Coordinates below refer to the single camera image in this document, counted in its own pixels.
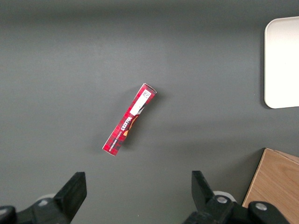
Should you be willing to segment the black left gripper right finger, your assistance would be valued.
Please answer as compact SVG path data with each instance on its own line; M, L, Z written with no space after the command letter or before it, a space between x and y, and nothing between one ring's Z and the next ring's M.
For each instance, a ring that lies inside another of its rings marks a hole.
M192 198L197 211L185 224L287 224L288 220L274 205L253 201L247 208L229 197L216 195L201 171L192 171Z

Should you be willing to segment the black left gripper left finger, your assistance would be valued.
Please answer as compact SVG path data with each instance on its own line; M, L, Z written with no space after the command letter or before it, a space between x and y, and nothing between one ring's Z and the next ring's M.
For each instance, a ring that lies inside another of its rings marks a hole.
M17 212L12 205L0 207L2 224L70 224L87 196L85 172L76 172L53 196L37 200Z

